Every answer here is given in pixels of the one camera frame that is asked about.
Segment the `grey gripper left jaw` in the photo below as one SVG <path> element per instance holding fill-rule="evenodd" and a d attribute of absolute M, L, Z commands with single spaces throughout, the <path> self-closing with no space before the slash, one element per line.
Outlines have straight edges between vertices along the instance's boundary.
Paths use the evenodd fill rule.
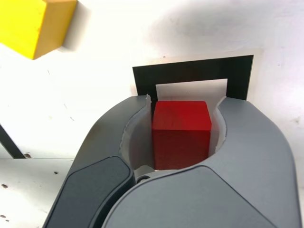
<path fill-rule="evenodd" d="M 100 228 L 113 205 L 154 167 L 151 98 L 131 96 L 102 115 L 83 141 L 44 223 Z"/>

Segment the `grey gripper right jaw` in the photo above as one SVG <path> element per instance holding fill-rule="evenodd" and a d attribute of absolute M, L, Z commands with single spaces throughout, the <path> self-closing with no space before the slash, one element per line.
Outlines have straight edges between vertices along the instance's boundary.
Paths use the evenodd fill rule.
<path fill-rule="evenodd" d="M 250 102 L 225 98 L 221 147 L 192 167 L 147 179 L 110 210 L 105 228 L 296 228 L 294 157 Z"/>

